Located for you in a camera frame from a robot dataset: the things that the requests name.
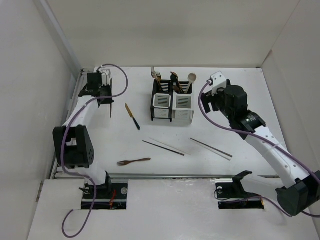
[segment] fork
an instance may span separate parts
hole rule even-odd
[[[155,67],[151,67],[151,76],[157,81],[159,85],[159,90],[163,92],[162,87],[161,87],[161,74],[158,71],[155,71]]]
[[[151,158],[142,158],[142,159],[138,159],[138,160],[133,160],[133,161],[118,161],[116,164],[118,166],[125,166],[125,165],[128,165],[130,163],[134,163],[134,162],[142,162],[142,161],[150,161]]]

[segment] knife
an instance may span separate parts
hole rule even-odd
[[[125,104],[125,109],[128,111],[128,114],[129,114],[130,118],[132,118],[132,119],[133,119],[134,124],[136,125],[136,128],[137,128],[138,130],[140,130],[141,128],[140,128],[140,126],[139,126],[138,122],[136,121],[136,119],[135,119],[134,115],[133,115],[133,114],[132,114],[132,112],[130,111],[130,108],[128,107],[128,105],[127,105],[127,104]]]

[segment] spoon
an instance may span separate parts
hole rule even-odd
[[[188,75],[189,84],[188,84],[188,87],[187,87],[187,89],[186,89],[186,91],[185,91],[186,94],[188,94],[188,91],[189,91],[189,88],[190,88],[191,84],[194,84],[195,81],[196,81],[196,79],[197,79],[197,75],[196,75],[196,74],[190,73],[190,74]]]

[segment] white basket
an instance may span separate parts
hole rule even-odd
[[[173,93],[172,119],[192,122],[195,113],[192,97],[193,94]]]
[[[169,94],[156,93],[153,97],[154,117],[157,119],[169,118],[171,96]]]

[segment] red wire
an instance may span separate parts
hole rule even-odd
[[[110,200],[110,202],[109,202],[109,204],[110,204],[110,209],[112,209],[112,205],[114,204],[114,200],[115,200],[116,194],[117,194],[117,192],[116,192],[116,190],[114,189],[113,192],[112,192],[112,198],[111,198],[111,200]]]

